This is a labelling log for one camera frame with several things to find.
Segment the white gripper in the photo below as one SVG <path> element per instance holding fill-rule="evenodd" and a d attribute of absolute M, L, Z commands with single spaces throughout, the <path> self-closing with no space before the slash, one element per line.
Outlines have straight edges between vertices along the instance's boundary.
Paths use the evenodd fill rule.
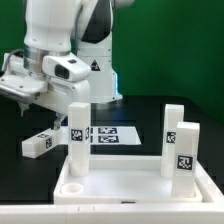
<path fill-rule="evenodd" d="M 44 81 L 5 74 L 0 78 L 0 94 L 19 102 L 21 116 L 29 109 L 28 104 L 58 112 L 52 127 L 57 131 L 68 114 L 70 104 L 89 101 L 90 84 L 86 79 L 70 83 L 56 78 Z"/>

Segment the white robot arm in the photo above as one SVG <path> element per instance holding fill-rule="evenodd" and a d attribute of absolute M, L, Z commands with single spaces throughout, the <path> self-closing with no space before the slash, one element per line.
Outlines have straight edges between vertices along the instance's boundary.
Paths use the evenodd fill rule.
<path fill-rule="evenodd" d="M 0 94 L 22 111 L 36 104 L 56 113 L 58 130 L 73 102 L 118 101 L 112 68 L 114 11 L 135 0 L 24 0 L 24 47 L 4 55 Z"/>

